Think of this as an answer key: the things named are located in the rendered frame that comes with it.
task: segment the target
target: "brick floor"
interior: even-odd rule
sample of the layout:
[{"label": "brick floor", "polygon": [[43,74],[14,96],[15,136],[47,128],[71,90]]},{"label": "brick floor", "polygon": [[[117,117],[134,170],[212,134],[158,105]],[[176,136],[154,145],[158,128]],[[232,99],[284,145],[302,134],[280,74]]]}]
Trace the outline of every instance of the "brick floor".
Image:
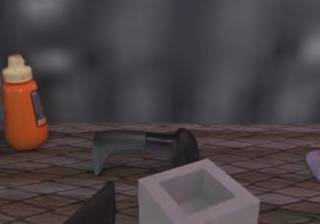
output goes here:
[{"label": "brick floor", "polygon": [[196,136],[201,158],[210,158],[261,200],[259,224],[320,224],[320,183],[305,154],[320,148],[320,125],[190,123],[56,123],[35,151],[16,152],[0,132],[0,224],[60,224],[104,183],[115,181],[117,224],[137,224],[137,180],[170,164],[145,154],[106,160],[92,173],[91,139],[114,129]]}]

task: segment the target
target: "cream bottle cap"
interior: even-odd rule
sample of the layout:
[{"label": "cream bottle cap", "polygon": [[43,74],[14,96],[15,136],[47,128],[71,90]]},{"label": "cream bottle cap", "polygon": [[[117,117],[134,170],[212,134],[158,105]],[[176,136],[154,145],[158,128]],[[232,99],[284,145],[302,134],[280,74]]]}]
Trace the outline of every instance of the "cream bottle cap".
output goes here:
[{"label": "cream bottle cap", "polygon": [[8,66],[2,70],[3,80],[6,83],[24,83],[32,80],[32,69],[25,65],[25,60],[20,54],[8,57]]}]

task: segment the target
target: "white cube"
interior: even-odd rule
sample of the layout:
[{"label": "white cube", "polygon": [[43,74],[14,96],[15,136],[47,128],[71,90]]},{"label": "white cube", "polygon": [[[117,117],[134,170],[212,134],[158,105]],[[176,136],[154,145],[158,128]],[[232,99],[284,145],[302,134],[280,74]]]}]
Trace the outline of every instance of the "white cube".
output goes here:
[{"label": "white cube", "polygon": [[209,159],[138,180],[139,224],[257,224],[260,201]]}]

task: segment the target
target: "glue bottle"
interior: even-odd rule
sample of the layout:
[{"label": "glue bottle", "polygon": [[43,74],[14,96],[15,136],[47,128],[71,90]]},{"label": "glue bottle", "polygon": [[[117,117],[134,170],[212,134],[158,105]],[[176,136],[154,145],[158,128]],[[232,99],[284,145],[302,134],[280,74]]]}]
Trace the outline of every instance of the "glue bottle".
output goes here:
[{"label": "glue bottle", "polygon": [[17,151],[36,149],[46,141],[49,129],[32,69],[20,54],[12,54],[2,75],[4,137]]}]

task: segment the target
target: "gray background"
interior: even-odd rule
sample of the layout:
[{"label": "gray background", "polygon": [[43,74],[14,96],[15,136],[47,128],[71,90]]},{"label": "gray background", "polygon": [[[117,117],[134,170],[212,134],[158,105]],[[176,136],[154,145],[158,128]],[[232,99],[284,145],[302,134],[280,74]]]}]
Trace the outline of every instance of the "gray background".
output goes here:
[{"label": "gray background", "polygon": [[320,0],[0,0],[50,122],[317,122]]}]

